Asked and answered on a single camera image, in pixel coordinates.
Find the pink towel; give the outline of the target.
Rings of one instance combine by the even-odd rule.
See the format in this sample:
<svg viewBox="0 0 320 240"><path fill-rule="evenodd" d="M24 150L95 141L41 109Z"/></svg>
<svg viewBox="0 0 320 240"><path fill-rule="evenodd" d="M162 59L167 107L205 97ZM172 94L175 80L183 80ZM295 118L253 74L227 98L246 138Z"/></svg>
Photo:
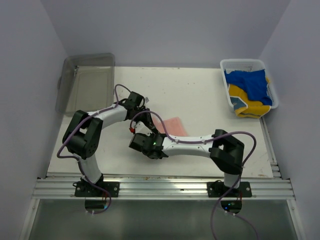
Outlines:
<svg viewBox="0 0 320 240"><path fill-rule="evenodd" d="M165 130L164 130L164 127L161 124L160 120L156 117L153 117L152 121L153 121L156 129L160 133L164 134ZM166 127L168 134L174 135L174 136L179 136L179 137L187 137L188 136L188 133L186 132L186 130L182 124L182 121L179 117L173 117L170 119L166 119L163 121L163 123Z"/></svg>

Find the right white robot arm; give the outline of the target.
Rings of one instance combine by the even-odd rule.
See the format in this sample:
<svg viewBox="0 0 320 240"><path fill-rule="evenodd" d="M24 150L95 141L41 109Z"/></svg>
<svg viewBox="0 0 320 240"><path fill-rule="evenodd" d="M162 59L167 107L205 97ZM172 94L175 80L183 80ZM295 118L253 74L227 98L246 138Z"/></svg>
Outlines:
<svg viewBox="0 0 320 240"><path fill-rule="evenodd" d="M172 156L209 158L224 173L223 192L232 197L241 190L237 179L242 173L245 145L222 129L198 137L135 133L129 147L155 160Z"/></svg>

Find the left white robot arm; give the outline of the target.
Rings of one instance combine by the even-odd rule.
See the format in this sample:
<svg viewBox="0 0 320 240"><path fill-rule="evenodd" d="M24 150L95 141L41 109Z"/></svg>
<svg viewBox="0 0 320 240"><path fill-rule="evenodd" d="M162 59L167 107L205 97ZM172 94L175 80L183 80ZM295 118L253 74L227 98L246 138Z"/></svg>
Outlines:
<svg viewBox="0 0 320 240"><path fill-rule="evenodd" d="M95 156L102 130L115 123L131 121L138 113L148 110L145 103L142 95L131 91L128 98L117 100L110 107L92 112L78 110L74 113L57 157L63 159L62 150L68 150L68 157L76 160L82 179L87 182L86 190L92 196L99 196L104 190L103 174Z"/></svg>

